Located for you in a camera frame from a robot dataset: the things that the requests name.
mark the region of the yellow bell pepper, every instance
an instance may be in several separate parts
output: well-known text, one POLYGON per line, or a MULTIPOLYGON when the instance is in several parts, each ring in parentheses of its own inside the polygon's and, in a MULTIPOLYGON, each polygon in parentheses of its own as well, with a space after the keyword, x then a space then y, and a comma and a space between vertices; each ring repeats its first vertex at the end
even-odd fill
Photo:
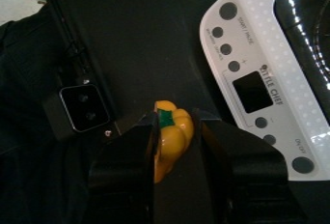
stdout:
POLYGON ((184 109, 166 100, 156 101, 160 119, 160 146, 154 157, 154 182, 160 182, 172 165, 188 149, 193 136, 193 123, 184 109))

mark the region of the black fabric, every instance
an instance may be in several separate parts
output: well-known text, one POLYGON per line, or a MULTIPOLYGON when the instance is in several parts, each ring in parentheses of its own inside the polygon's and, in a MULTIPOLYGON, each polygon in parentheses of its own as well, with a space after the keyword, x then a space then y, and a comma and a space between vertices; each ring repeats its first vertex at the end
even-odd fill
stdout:
POLYGON ((0 223, 80 223, 100 143, 58 143, 41 106, 64 45, 48 7, 0 28, 0 223))

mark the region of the black surface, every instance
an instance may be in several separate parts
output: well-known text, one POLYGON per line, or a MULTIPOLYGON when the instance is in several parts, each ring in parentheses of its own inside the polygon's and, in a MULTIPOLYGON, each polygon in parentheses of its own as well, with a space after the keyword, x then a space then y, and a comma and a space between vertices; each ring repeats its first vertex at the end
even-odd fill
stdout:
MULTIPOLYGON (((199 107, 232 121, 199 39, 201 16, 216 0, 53 1, 61 10, 57 22, 68 25, 73 39, 86 48, 121 131, 157 99, 172 100, 187 110, 199 107)), ((327 223, 328 182, 293 182, 292 187, 309 223, 327 223)), ((154 187, 154 212, 157 224, 212 223, 195 143, 154 187)))
POLYGON ((330 0, 275 0, 275 16, 330 124, 330 0))

